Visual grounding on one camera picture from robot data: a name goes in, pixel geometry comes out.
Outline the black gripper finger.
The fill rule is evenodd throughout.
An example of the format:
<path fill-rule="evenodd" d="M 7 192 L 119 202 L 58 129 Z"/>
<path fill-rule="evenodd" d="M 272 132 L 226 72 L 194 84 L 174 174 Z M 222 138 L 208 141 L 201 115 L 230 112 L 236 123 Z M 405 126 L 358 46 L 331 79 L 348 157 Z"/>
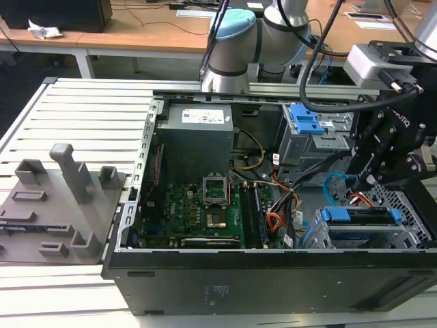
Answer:
<path fill-rule="evenodd" d="M 396 185 L 406 179 L 407 152 L 385 143 L 356 144 L 358 177 L 356 191 L 368 191 L 374 185 Z"/>
<path fill-rule="evenodd" d="M 385 123 L 385 119 L 386 111 L 382 109 L 354 114 L 350 131 L 354 146 L 352 158 L 346 170 L 347 174 L 358 175 L 362 171 L 367 172 L 368 166 L 373 174 L 382 170 L 384 162 L 381 160 L 382 153 L 378 149 L 381 142 L 378 131 Z"/>

